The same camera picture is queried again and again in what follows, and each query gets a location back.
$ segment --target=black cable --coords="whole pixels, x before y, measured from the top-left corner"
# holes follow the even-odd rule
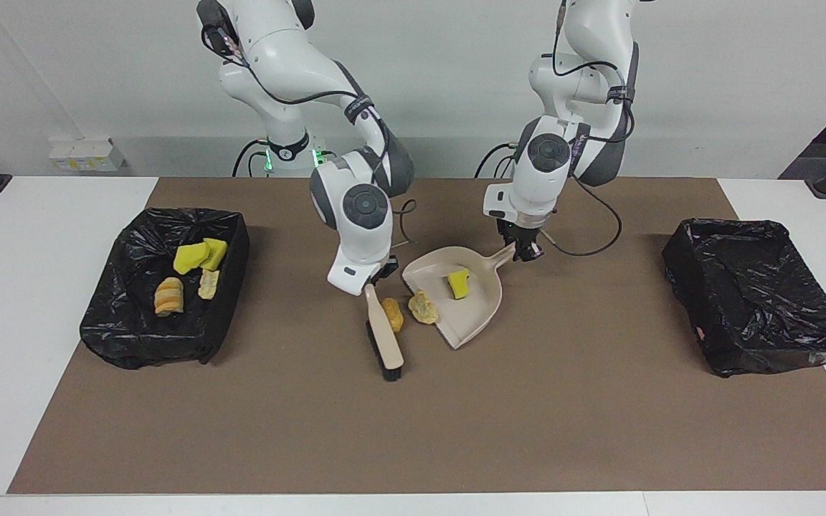
[[[416,208],[416,199],[407,199],[407,202],[404,202],[404,205],[401,206],[400,210],[394,212],[394,215],[399,216],[399,220],[397,220],[397,226],[399,226],[400,228],[400,235],[404,237],[404,241],[400,242],[400,244],[391,246],[391,249],[395,247],[400,247],[401,245],[416,244],[415,239],[411,239],[409,238],[409,236],[407,236],[407,228],[404,228],[404,216],[410,215],[410,213],[416,211]]]
[[[253,177],[253,159],[255,159],[257,156],[265,157],[267,160],[270,159],[269,156],[266,156],[266,153],[250,154],[250,157],[247,159],[247,174],[249,177]]]
[[[518,164],[515,162],[515,156],[513,154],[513,156],[511,156],[511,159],[508,161],[508,165],[505,166],[504,169],[502,169],[502,177],[505,178],[505,173],[508,172],[508,167],[511,166],[512,167],[512,172],[508,174],[508,178],[512,179],[512,177],[515,176],[515,166],[517,166],[517,165]]]
[[[238,177],[238,168],[240,167],[240,161],[244,159],[244,154],[247,154],[247,151],[250,150],[251,147],[255,145],[269,145],[269,141],[266,140],[251,140],[247,145],[244,146],[240,154],[238,154],[238,159],[235,160],[235,166],[232,168],[232,177]]]
[[[568,72],[557,71],[557,69],[556,69],[556,52],[557,52],[557,49],[559,49],[559,47],[560,47],[560,33],[561,33],[562,29],[563,29],[562,26],[557,27],[557,29],[556,29],[556,36],[554,37],[554,53],[550,54],[550,63],[551,63],[551,65],[553,65],[554,75],[556,75],[557,77],[565,77],[567,75],[570,75],[571,73],[578,72],[579,70],[582,70],[584,68],[593,68],[594,66],[607,66],[607,68],[613,69],[614,72],[617,72],[617,76],[619,76],[620,82],[622,83],[623,86],[626,86],[626,79],[624,79],[623,76],[620,75],[620,68],[617,68],[617,66],[612,62],[591,61],[591,62],[586,62],[584,64],[578,65],[575,68],[569,70]],[[630,107],[630,104],[632,104],[632,102],[630,102],[629,100],[627,100],[625,98],[623,99],[622,115],[623,115],[623,117],[627,118],[628,124],[629,124],[628,130],[623,134],[623,136],[620,136],[620,137],[617,137],[617,138],[600,138],[600,137],[597,137],[597,136],[589,136],[588,140],[602,141],[603,143],[621,143],[622,141],[626,141],[627,138],[629,138],[630,135],[633,134],[633,130],[635,130],[635,128],[636,128],[636,117],[633,117],[633,111],[632,111],[632,108]]]
[[[636,117],[633,117],[632,106],[628,100],[623,101],[623,115],[627,118],[629,124],[629,128],[627,128],[627,131],[623,133],[623,136],[617,138],[600,138],[597,136],[589,136],[588,140],[603,141],[603,143],[621,143],[622,141],[626,141],[627,138],[632,136],[633,131],[636,130]]]
[[[485,166],[486,161],[489,161],[489,158],[491,158],[493,154],[496,153],[496,151],[501,151],[502,149],[505,149],[507,147],[508,143],[501,143],[496,145],[496,147],[492,147],[489,153],[486,153],[486,156],[484,156],[483,159],[480,161],[480,165],[476,167],[476,173],[473,174],[473,179],[478,179],[480,177],[480,172],[482,171],[483,166]]]
[[[210,29],[215,29],[215,27],[209,26],[209,25],[203,26],[203,32],[201,34],[202,39],[203,39],[203,46],[206,47],[207,49],[211,50],[212,53],[219,56],[220,58],[225,59],[225,62],[233,63],[234,65],[238,65],[241,68],[246,68],[247,71],[250,72],[250,75],[253,76],[253,79],[257,82],[257,84],[262,88],[263,92],[266,92],[266,95],[269,95],[270,98],[272,98],[272,100],[275,100],[276,102],[279,102],[280,104],[285,104],[285,105],[305,104],[306,102],[311,102],[313,100],[318,100],[318,98],[330,97],[331,95],[347,95],[347,97],[352,97],[353,99],[359,98],[359,95],[354,94],[354,92],[346,92],[346,91],[340,91],[340,90],[319,92],[318,94],[309,95],[308,97],[298,98],[298,99],[295,99],[295,100],[285,100],[285,98],[276,97],[276,95],[274,95],[272,92],[270,92],[268,89],[266,89],[266,86],[264,86],[263,82],[261,82],[260,78],[257,77],[255,71],[253,71],[253,69],[250,67],[249,62],[247,62],[246,59],[242,58],[242,62],[240,62],[240,63],[235,62],[232,58],[229,58],[229,56],[223,55],[221,52],[216,52],[216,50],[213,49],[209,45],[209,43],[207,42],[207,33],[209,33]]]
[[[514,161],[514,160],[515,160],[514,154],[513,154],[513,156],[506,156],[506,157],[502,158],[501,160],[499,160],[499,163],[497,163],[495,165],[495,171],[493,172],[493,179],[499,179],[499,178],[505,177],[505,171],[508,170],[509,164],[511,164],[512,161]],[[500,175],[499,174],[499,167],[502,166],[502,163],[505,163],[505,166],[502,167],[502,174]]]
[[[384,127],[384,121],[381,118],[377,118],[376,123],[378,124],[378,128],[381,130],[381,139],[384,140],[384,150],[381,151],[381,155],[378,156],[378,161],[384,160],[384,156],[387,156],[387,143],[389,140],[387,134],[387,127]]]
[[[614,238],[610,239],[610,242],[607,242],[607,244],[604,247],[601,247],[600,249],[595,249],[592,252],[571,252],[571,251],[567,251],[564,248],[561,248],[560,244],[557,244],[555,239],[550,236],[550,233],[548,233],[546,229],[541,229],[541,234],[544,235],[544,238],[547,238],[548,241],[550,242],[550,244],[553,244],[553,246],[557,249],[557,251],[560,251],[562,254],[567,254],[569,256],[576,256],[576,257],[579,257],[579,258],[586,258],[588,256],[594,256],[596,254],[602,254],[602,252],[607,251],[608,249],[613,247],[613,245],[616,244],[617,241],[619,241],[620,236],[623,235],[623,219],[620,218],[619,213],[617,213],[617,210],[614,209],[613,206],[610,206],[604,199],[601,199],[601,197],[597,196],[593,191],[591,191],[587,186],[585,186],[580,180],[576,179],[576,182],[578,183],[579,186],[582,187],[583,190],[586,191],[586,193],[588,195],[592,196],[594,200],[597,200],[597,202],[601,203],[601,205],[603,205],[604,208],[609,210],[610,213],[614,216],[614,219],[617,220],[617,233],[614,235]]]

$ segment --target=black trash bag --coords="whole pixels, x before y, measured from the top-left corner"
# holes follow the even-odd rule
[[[826,294],[782,224],[685,220],[662,256],[717,375],[826,365]]]
[[[229,244],[219,268],[216,296],[210,301],[197,294],[202,269],[184,277],[174,271],[177,247],[199,244],[203,238]],[[239,213],[146,209],[114,242],[82,319],[82,341],[105,362],[124,369],[177,360],[208,363],[232,322],[249,248]],[[158,317],[155,290],[168,277],[179,277],[184,284],[184,313]]]

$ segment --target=brown table mat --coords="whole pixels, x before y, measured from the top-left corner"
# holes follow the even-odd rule
[[[399,249],[402,264],[446,245],[498,251],[485,186],[417,182],[419,244]],[[138,372],[80,346],[10,492],[826,489],[826,372],[712,376],[663,279],[681,219],[735,218],[718,183],[627,178],[600,192],[626,222],[619,244],[586,259],[548,245],[506,265],[499,313],[461,350],[407,315],[404,377],[386,384],[364,301],[326,282],[338,239],[307,181],[161,179],[149,206],[237,210],[250,226],[226,343],[208,366]],[[559,206],[548,229],[571,248],[611,235],[575,185]],[[400,274],[378,288],[409,296]]]

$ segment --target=white table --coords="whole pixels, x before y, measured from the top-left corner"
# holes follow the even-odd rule
[[[0,195],[0,514],[826,514],[826,492],[6,496],[78,343],[78,323],[113,239],[141,211],[155,183],[153,178],[16,177]],[[721,185],[741,219],[786,225],[826,290],[826,201],[814,199],[800,182],[722,180]]]

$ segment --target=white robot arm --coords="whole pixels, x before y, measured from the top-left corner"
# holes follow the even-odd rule
[[[308,132],[297,106],[337,105],[365,145],[311,173],[318,215],[340,234],[328,281],[354,296],[387,264],[393,233],[390,197],[413,181],[409,154],[353,76],[309,41],[310,0],[201,0],[203,42],[225,59],[219,78],[233,97],[261,115],[275,159],[311,170]]]
[[[543,254],[537,234],[569,177],[601,186],[620,170],[635,125],[630,108],[639,47],[630,22],[637,1],[571,0],[567,12],[563,0],[555,54],[531,66],[531,88],[544,114],[521,134],[512,182],[489,187],[484,198],[485,215],[498,220],[506,244],[516,243],[516,260]],[[556,51],[561,33],[576,54]],[[591,105],[603,105],[603,113],[590,117]]]

